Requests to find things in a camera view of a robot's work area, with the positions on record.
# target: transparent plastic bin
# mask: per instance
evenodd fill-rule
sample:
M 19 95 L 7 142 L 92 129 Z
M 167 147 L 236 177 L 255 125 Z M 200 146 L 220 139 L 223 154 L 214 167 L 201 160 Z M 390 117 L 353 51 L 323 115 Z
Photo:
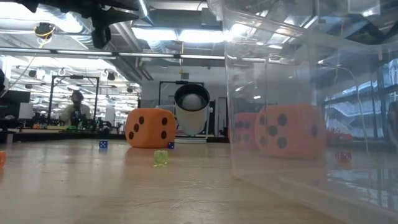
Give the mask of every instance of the transparent plastic bin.
M 346 223 L 398 223 L 398 44 L 353 32 L 383 16 L 353 2 L 223 1 L 233 174 Z

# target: table surface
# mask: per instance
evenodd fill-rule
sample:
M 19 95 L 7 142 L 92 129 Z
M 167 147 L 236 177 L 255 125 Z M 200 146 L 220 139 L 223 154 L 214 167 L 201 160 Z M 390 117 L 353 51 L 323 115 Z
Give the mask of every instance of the table surface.
M 98 140 L 14 143 L 0 170 L 0 223 L 341 223 L 231 175 L 229 144 L 153 149 Z

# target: person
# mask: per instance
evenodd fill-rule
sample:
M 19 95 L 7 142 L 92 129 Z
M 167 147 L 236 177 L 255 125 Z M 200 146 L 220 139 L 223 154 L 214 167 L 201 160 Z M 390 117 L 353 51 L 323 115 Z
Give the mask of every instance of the person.
M 391 142 L 398 149 L 398 102 L 391 102 L 387 114 L 388 134 Z
M 85 116 L 86 119 L 90 119 L 90 108 L 87 105 L 82 104 L 84 97 L 83 94 L 78 90 L 74 90 L 72 93 L 72 105 L 65 108 L 63 113 L 60 115 L 60 120 L 65 122 L 66 126 L 78 127 L 79 119 Z

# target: white ball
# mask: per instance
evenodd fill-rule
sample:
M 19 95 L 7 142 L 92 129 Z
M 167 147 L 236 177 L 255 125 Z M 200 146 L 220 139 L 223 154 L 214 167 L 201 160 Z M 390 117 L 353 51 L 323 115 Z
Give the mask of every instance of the white ball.
M 187 110 L 199 110 L 202 107 L 201 97 L 197 94 L 187 94 L 182 100 L 182 108 Z

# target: small green die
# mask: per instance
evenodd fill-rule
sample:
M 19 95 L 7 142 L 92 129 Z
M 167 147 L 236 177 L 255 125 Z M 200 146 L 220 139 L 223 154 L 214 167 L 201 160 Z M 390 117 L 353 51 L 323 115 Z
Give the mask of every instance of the small green die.
M 168 152 L 165 150 L 155 151 L 154 166 L 165 166 L 169 162 Z

